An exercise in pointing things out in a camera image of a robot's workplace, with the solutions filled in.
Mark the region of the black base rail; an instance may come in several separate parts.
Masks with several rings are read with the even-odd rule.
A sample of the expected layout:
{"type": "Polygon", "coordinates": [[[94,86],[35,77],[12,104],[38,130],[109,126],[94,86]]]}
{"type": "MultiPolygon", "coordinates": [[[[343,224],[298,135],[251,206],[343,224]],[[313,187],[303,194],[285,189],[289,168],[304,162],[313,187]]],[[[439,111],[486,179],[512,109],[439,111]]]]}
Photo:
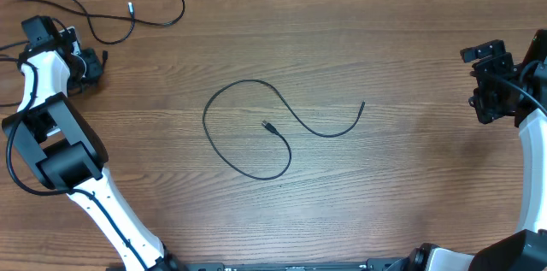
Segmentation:
{"type": "MultiPolygon", "coordinates": [[[[473,256],[446,249],[436,249],[425,260],[424,267],[415,270],[468,271],[473,256]]],[[[405,258],[369,258],[365,262],[323,262],[323,263],[275,263],[223,265],[222,263],[186,264],[183,270],[191,271],[386,271],[410,270],[411,260],[405,258]]]]}

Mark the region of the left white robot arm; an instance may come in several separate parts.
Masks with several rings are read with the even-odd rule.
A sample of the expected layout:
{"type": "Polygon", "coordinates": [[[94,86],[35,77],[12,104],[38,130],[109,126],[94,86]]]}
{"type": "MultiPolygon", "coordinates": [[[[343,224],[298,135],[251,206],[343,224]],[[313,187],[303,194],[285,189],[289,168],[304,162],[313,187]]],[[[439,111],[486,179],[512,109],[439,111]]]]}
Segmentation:
{"type": "Polygon", "coordinates": [[[125,270],[182,270],[184,265],[136,216],[107,166],[103,142],[69,101],[95,85],[108,60],[84,49],[74,27],[34,16],[21,23],[25,49],[14,59],[25,78],[15,114],[3,119],[12,180],[40,197],[66,195],[96,223],[125,270]]]}

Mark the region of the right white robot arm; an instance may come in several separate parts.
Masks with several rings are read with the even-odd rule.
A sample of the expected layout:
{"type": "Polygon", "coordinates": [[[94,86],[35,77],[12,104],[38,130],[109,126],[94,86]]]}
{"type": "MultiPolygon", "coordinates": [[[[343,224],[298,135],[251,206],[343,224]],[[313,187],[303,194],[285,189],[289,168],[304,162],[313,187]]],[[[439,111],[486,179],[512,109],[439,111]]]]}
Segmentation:
{"type": "Polygon", "coordinates": [[[546,269],[546,31],[536,31],[523,61],[516,64],[502,40],[461,50],[477,81],[468,99],[478,121],[512,116],[523,152],[521,212],[513,235],[469,255],[423,244],[395,261],[392,270],[546,269]]]}

